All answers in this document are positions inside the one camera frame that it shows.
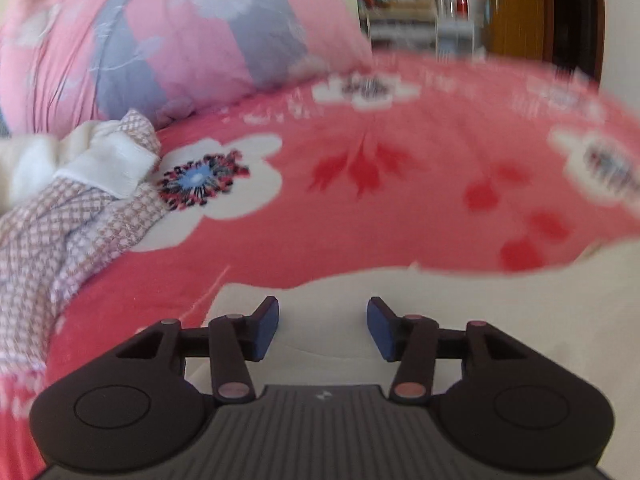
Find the red petal print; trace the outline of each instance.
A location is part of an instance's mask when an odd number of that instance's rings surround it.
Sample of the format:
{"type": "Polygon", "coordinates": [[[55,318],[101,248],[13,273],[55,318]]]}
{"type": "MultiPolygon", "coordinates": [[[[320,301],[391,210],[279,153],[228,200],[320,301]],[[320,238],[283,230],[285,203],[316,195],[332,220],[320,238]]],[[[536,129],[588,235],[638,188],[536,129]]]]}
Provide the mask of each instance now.
{"type": "Polygon", "coordinates": [[[397,176],[403,176],[402,168],[413,160],[409,153],[382,142],[376,147],[376,159],[386,171],[397,176]]]}
{"type": "Polygon", "coordinates": [[[536,211],[529,216],[531,228],[551,242],[563,242],[571,234],[562,216],[551,211],[536,211]]]}
{"type": "Polygon", "coordinates": [[[494,173],[498,180],[508,184],[526,186],[531,183],[529,172],[517,162],[501,162],[494,166],[494,173]]]}
{"type": "Polygon", "coordinates": [[[324,191],[343,171],[347,165],[349,155],[347,153],[338,156],[323,158],[316,164],[313,172],[313,182],[309,189],[319,187],[324,191]]]}
{"type": "Polygon", "coordinates": [[[367,189],[375,191],[380,188],[380,172],[377,166],[364,155],[363,146],[360,147],[349,166],[349,176],[358,186],[358,197],[361,197],[367,189]]]}
{"type": "Polygon", "coordinates": [[[495,209],[500,202],[500,196],[491,182],[469,184],[465,191],[465,204],[469,211],[489,211],[495,209]]]}
{"type": "Polygon", "coordinates": [[[500,260],[502,267],[509,272],[523,272],[545,266],[544,258],[528,238],[505,243],[500,250],[500,260]]]}

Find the pillow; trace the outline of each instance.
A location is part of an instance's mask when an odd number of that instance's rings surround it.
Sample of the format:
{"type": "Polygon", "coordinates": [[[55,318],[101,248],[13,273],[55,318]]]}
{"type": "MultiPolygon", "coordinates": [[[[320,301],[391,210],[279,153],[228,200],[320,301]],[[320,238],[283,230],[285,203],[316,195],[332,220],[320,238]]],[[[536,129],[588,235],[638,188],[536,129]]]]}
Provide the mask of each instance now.
{"type": "Polygon", "coordinates": [[[130,108],[156,127],[256,91],[365,70],[342,0],[11,0],[0,105],[14,135],[130,108]]]}

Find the checkered cloth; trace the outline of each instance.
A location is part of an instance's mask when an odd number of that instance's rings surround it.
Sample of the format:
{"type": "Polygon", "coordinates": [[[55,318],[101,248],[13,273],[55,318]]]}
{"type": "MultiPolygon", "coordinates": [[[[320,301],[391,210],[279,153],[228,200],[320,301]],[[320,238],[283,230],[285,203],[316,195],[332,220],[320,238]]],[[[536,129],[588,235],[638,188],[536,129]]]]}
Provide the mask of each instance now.
{"type": "MultiPolygon", "coordinates": [[[[158,154],[151,123],[130,111],[119,130],[158,154]]],[[[126,200],[67,178],[0,217],[0,374],[44,368],[56,319],[90,276],[164,216],[155,186],[126,200]]]]}

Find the gray stripe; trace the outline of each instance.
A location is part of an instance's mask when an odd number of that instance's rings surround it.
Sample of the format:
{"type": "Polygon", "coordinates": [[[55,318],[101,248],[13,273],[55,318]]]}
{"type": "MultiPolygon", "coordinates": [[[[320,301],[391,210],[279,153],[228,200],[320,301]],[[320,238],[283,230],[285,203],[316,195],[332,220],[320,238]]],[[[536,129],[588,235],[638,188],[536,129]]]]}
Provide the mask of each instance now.
{"type": "Polygon", "coordinates": [[[161,38],[138,44],[129,28],[124,9],[129,0],[107,0],[94,23],[95,51],[90,71],[95,77],[98,110],[110,119],[124,117],[136,108],[152,122],[166,94],[145,60],[158,48],[161,38]]]}
{"type": "Polygon", "coordinates": [[[229,27],[257,89],[284,83],[289,68],[306,56],[306,45],[293,32],[302,30],[287,0],[254,0],[251,11],[229,27]]]}

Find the red object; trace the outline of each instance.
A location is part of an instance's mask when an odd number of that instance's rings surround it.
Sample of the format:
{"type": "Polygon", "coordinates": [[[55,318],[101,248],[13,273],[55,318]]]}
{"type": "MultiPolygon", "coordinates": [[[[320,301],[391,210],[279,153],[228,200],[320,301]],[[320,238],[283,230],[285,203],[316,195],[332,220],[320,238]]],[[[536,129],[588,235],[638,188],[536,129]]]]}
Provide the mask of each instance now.
{"type": "Polygon", "coordinates": [[[469,17],[469,0],[456,0],[456,12],[459,16],[469,17]]]}

